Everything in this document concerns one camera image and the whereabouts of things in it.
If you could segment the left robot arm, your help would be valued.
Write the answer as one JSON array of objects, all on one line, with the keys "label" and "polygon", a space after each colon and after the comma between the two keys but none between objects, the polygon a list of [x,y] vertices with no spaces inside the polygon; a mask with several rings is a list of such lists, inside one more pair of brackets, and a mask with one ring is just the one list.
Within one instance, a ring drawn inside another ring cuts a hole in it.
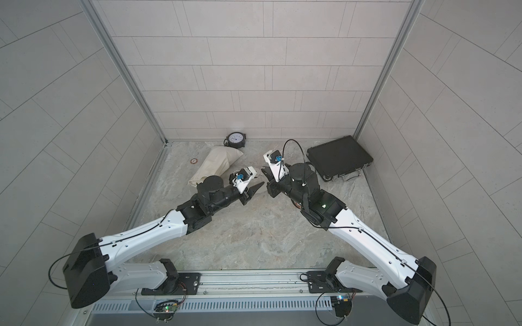
[{"label": "left robot arm", "polygon": [[81,237],[72,252],[63,256],[64,288],[72,308],[84,308],[111,292],[135,287],[173,293],[178,272],[170,260],[161,259],[150,265],[128,261],[168,240],[203,228],[214,214],[237,200],[246,205],[264,184],[251,186],[251,181],[251,177],[234,178],[225,186],[221,177],[213,175],[198,184],[197,193],[190,200],[157,220],[103,238],[94,233]]}]

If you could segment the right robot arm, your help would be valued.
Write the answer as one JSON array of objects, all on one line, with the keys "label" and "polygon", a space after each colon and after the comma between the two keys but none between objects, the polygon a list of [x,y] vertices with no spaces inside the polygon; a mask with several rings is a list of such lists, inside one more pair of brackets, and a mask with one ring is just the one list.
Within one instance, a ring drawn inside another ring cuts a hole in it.
[{"label": "right robot arm", "polygon": [[437,292],[436,264],[416,258],[395,247],[333,194],[319,186],[318,177],[306,163],[286,166],[282,162],[262,167],[271,197],[285,194],[314,227],[344,240],[374,268],[364,268],[343,258],[334,258],[325,271],[330,291],[355,289],[381,298],[406,322],[417,325],[432,294]]}]

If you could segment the black round clock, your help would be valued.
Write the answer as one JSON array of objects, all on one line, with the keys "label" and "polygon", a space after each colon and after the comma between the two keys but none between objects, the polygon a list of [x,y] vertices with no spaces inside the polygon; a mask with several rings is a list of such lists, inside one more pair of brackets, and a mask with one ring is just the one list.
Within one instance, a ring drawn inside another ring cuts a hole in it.
[{"label": "black round clock", "polygon": [[223,145],[235,149],[244,148],[246,145],[246,135],[241,132],[231,133],[225,138]]}]

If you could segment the black hard case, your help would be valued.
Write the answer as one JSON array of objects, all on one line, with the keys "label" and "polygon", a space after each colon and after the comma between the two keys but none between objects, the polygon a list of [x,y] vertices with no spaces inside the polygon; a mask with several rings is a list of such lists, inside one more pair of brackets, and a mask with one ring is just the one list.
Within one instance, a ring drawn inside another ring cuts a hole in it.
[{"label": "black hard case", "polygon": [[350,135],[309,148],[307,157],[325,182],[367,167],[374,160]]}]

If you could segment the right controller board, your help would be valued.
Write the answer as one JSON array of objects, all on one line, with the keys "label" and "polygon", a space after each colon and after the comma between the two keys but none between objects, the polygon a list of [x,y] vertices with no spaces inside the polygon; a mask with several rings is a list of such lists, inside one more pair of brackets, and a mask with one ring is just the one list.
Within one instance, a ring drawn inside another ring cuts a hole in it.
[{"label": "right controller board", "polygon": [[330,301],[336,318],[344,319],[352,311],[352,298],[350,296],[331,296]]}]

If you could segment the controller board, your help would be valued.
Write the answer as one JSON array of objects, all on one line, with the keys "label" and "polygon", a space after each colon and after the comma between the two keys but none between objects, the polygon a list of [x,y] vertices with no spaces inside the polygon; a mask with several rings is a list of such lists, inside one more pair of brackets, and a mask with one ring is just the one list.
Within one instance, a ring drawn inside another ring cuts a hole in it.
[{"label": "controller board", "polygon": [[330,301],[336,318],[344,319],[352,311],[352,298],[350,296],[331,296]]},{"label": "controller board", "polygon": [[178,311],[181,302],[179,300],[167,300],[158,303],[153,310],[153,316],[158,321],[169,322]]}]

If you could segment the left controller board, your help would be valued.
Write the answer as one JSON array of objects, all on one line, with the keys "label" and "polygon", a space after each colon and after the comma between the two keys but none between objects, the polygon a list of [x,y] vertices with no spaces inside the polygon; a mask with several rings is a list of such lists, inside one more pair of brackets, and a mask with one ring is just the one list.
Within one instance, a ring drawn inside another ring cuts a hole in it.
[{"label": "left controller board", "polygon": [[153,316],[158,321],[169,322],[178,311],[181,302],[179,300],[167,300],[158,303],[153,310]]}]

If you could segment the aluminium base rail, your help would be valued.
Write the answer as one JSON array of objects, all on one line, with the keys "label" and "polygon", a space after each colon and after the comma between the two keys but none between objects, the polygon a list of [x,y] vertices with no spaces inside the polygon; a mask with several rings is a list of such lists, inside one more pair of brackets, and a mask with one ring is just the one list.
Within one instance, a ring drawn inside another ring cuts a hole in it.
[{"label": "aluminium base rail", "polygon": [[[356,288],[372,296],[387,299],[393,293],[410,288],[414,277],[412,273],[401,276],[393,283],[387,275],[376,268],[356,266],[348,261],[333,262],[326,271],[334,274],[348,288]],[[133,289],[156,289],[168,276],[188,273],[178,272],[173,264],[156,262],[153,264],[124,264],[114,272],[96,270],[89,276],[78,280],[69,279],[67,288],[72,306],[82,308],[95,303],[107,294],[120,293]],[[296,293],[306,282],[300,280],[297,270],[254,270],[254,271],[210,271],[201,273],[197,294],[209,293],[217,296],[227,293]]]}]

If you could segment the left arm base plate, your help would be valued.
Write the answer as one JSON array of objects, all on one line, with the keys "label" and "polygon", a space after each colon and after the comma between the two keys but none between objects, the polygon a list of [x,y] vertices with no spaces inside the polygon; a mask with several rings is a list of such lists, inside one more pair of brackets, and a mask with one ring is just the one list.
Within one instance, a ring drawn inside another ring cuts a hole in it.
[{"label": "left arm base plate", "polygon": [[182,296],[196,295],[198,292],[201,273],[189,272],[168,276],[156,289],[142,289],[142,296]]}]

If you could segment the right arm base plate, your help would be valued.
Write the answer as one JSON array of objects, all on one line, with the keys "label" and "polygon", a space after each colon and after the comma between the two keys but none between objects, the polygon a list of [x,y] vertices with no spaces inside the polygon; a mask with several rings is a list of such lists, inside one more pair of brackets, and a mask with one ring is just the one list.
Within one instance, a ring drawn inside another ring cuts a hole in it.
[{"label": "right arm base plate", "polygon": [[344,286],[334,274],[326,271],[308,271],[300,275],[300,280],[307,283],[309,293],[362,293]]}]

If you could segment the right corner aluminium post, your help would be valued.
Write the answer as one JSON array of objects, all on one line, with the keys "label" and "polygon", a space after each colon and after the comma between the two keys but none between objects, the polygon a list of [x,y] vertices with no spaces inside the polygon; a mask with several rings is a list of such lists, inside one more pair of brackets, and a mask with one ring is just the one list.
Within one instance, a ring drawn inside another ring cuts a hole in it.
[{"label": "right corner aluminium post", "polygon": [[424,1],[422,1],[422,0],[414,0],[409,5],[408,10],[406,11],[405,19],[403,20],[403,22],[398,30],[398,34],[394,40],[394,43],[392,44],[390,53],[388,54],[388,56],[386,58],[385,65],[383,65],[383,69],[381,70],[381,73],[375,84],[375,87],[371,92],[371,96],[368,100],[365,110],[363,111],[360,122],[356,128],[356,131],[353,134],[353,138],[355,140],[359,140],[359,138],[364,130],[364,127],[366,126],[366,124],[368,122],[371,112],[372,112],[374,106],[376,105],[379,95],[382,92],[384,85],[386,84],[386,81],[387,81],[388,77],[390,76],[390,73],[394,67],[394,64],[397,61],[397,59],[400,55],[400,52],[404,47],[406,39],[408,38],[408,35],[409,35],[411,29],[413,28],[413,25],[415,24],[415,20],[418,17],[418,15],[420,13],[420,9],[423,4],[424,4]]}]

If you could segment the corner aluminium post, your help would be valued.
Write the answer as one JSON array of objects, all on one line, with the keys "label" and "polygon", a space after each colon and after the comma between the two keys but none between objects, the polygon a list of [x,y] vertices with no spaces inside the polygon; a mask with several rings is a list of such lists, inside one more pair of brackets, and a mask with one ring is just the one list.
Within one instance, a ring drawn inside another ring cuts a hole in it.
[{"label": "corner aluminium post", "polygon": [[388,54],[388,56],[386,58],[385,65],[383,65],[383,69],[381,70],[381,73],[375,84],[375,87],[371,92],[371,96],[368,100],[365,110],[363,111],[360,122],[356,128],[356,131],[353,134],[353,138],[355,140],[359,140],[359,138],[364,130],[364,127],[366,126],[366,124],[368,122],[371,112],[372,112],[374,106],[376,105],[379,95],[382,92],[384,85],[386,84],[386,81],[387,81],[388,77],[390,76],[390,73],[394,67],[394,64],[397,61],[397,59],[400,55],[400,52],[404,47],[406,39],[408,38],[408,35],[409,35],[411,29],[413,28],[413,25],[415,24],[415,20],[418,17],[418,15],[420,13],[420,9],[423,4],[424,4],[424,1],[422,1],[422,0],[414,0],[409,5],[408,10],[406,11],[405,19],[403,20],[403,22],[398,30],[398,34],[394,40],[394,43],[392,44],[390,53]]},{"label": "corner aluminium post", "polygon": [[150,109],[150,106],[147,104],[134,77],[130,73],[131,71],[129,70],[128,66],[124,62],[120,52],[118,51],[114,41],[111,38],[111,35],[109,34],[109,31],[103,24],[102,19],[99,16],[98,11],[94,7],[93,2],[87,1],[87,0],[80,0],[79,3],[83,9],[88,21],[91,23],[92,27],[94,28],[95,33],[99,37],[101,43],[104,45],[104,47],[108,53],[108,56],[111,58],[114,65],[118,69],[118,72],[120,73],[123,81],[125,82],[126,86],[129,89],[130,93],[133,95],[133,98],[137,102],[138,106],[142,109],[145,116],[148,118],[149,122],[152,125],[152,128],[156,131],[160,140],[164,144],[168,144],[169,141],[165,137],[157,119],[155,118],[154,114],[152,113],[152,110]]}]

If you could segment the left corner aluminium post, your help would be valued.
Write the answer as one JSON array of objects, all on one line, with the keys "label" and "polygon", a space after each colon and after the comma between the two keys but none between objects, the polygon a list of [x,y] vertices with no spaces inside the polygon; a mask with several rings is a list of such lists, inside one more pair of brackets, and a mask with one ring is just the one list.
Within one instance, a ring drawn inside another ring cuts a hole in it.
[{"label": "left corner aluminium post", "polygon": [[164,144],[168,144],[169,141],[165,137],[157,119],[155,118],[154,114],[152,113],[152,110],[150,109],[150,106],[147,104],[134,77],[130,73],[131,71],[129,70],[128,66],[124,62],[120,52],[118,51],[114,41],[111,38],[111,35],[109,34],[109,31],[103,24],[102,19],[99,16],[98,11],[94,7],[93,2],[87,1],[87,0],[80,0],[79,3],[83,9],[88,21],[91,23],[92,27],[94,28],[95,33],[99,37],[101,43],[104,45],[104,47],[108,53],[108,56],[111,58],[114,65],[118,69],[118,72],[120,73],[123,81],[125,82],[126,86],[129,89],[130,93],[133,95],[133,98],[137,102],[138,106],[142,109],[145,116],[148,118],[149,122],[152,125],[152,128],[156,131],[160,140]]}]

